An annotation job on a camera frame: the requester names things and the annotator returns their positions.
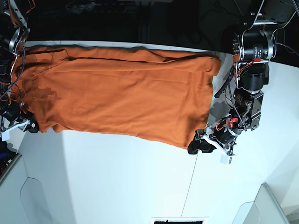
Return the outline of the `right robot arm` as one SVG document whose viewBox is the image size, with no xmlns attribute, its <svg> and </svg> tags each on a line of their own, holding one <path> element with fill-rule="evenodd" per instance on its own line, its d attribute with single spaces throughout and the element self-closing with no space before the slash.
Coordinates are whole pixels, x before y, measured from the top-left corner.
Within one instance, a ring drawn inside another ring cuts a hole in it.
<svg viewBox="0 0 299 224">
<path fill-rule="evenodd" d="M 10 132 L 37 133 L 38 123 L 31 112 L 24 112 L 25 91 L 17 82 L 25 69 L 25 42 L 30 33 L 27 14 L 36 7 L 33 0 L 2 0 L 0 2 L 0 137 Z"/>
</svg>

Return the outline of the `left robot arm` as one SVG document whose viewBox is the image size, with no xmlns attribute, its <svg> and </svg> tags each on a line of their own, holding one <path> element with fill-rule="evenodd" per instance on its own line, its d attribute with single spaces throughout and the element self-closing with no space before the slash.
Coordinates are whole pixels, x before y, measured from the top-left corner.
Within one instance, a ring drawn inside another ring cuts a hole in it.
<svg viewBox="0 0 299 224">
<path fill-rule="evenodd" d="M 258 0 L 248 6 L 244 19 L 232 40 L 233 65 L 225 83 L 215 94 L 229 93 L 228 116 L 214 125 L 197 129 L 189 144 L 188 154 L 219 150 L 234 156 L 237 137 L 255 130 L 261 118 L 262 88 L 269 83 L 269 62 L 280 45 L 275 32 L 284 28 L 299 13 L 297 0 Z"/>
</svg>

